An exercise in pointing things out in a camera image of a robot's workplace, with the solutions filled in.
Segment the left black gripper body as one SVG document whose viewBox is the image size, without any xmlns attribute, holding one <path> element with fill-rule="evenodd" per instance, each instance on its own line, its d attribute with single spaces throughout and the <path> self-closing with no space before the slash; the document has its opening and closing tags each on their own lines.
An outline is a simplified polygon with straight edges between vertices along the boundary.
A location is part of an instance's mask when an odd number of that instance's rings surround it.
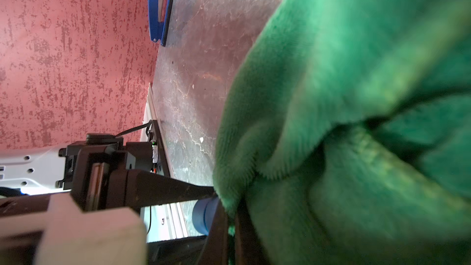
<svg viewBox="0 0 471 265">
<path fill-rule="evenodd" d="M 127 204 L 134 155 L 113 145 L 85 146 L 78 152 L 68 193 L 1 200 L 1 228 L 118 228 L 136 221 Z"/>
</svg>

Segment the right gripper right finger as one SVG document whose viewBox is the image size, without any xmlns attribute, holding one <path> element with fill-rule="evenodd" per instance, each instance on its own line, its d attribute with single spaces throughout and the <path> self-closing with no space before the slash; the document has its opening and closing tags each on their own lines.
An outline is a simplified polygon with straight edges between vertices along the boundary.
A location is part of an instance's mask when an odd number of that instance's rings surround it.
<svg viewBox="0 0 471 265">
<path fill-rule="evenodd" d="M 235 215 L 235 263 L 237 265 L 269 265 L 258 235 L 251 222 L 245 200 Z"/>
</svg>

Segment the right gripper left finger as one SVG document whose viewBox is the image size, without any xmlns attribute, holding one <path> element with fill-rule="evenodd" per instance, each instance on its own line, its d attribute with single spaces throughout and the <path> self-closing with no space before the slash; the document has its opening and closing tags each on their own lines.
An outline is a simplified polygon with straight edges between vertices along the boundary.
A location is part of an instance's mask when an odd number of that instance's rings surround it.
<svg viewBox="0 0 471 265">
<path fill-rule="evenodd" d="M 228 215 L 217 201 L 217 208 L 206 243 L 200 254 L 198 265 L 228 264 Z"/>
</svg>

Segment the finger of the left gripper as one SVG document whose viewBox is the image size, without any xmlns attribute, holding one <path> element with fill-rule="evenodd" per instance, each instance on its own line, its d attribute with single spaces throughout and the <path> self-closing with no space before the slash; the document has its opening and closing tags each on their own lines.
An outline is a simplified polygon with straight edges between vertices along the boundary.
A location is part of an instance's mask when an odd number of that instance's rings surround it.
<svg viewBox="0 0 471 265">
<path fill-rule="evenodd" d="M 147 171 L 128 171 L 125 206 L 133 209 L 212 198 L 212 186 L 198 186 Z"/>
</svg>

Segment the green microfiber cloth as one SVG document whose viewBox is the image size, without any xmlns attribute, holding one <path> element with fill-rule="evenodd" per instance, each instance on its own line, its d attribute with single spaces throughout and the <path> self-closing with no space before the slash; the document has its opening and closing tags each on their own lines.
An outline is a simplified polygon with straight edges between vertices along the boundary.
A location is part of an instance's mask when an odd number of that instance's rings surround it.
<svg viewBox="0 0 471 265">
<path fill-rule="evenodd" d="M 213 184 L 274 265 L 468 265 L 471 0 L 283 0 Z"/>
</svg>

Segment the blue tube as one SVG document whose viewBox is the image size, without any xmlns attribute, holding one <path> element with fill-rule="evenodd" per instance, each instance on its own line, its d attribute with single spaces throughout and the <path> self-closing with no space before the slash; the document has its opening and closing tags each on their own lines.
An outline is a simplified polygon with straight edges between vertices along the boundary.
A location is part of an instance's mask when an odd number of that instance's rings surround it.
<svg viewBox="0 0 471 265">
<path fill-rule="evenodd" d="M 197 232 L 209 235 L 219 202 L 218 197 L 196 201 L 192 211 L 192 222 Z"/>
</svg>

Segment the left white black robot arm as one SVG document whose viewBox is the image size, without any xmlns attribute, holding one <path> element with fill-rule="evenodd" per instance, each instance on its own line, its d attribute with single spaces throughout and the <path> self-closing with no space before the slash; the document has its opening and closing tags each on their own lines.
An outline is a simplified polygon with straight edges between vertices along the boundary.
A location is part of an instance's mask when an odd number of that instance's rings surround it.
<svg viewBox="0 0 471 265">
<path fill-rule="evenodd" d="M 211 198 L 211 186 L 197 186 L 169 173 L 160 141 L 129 142 L 121 136 L 88 134 L 68 146 L 1 152 L 1 194 L 23 188 L 68 191 L 87 212 Z"/>
</svg>

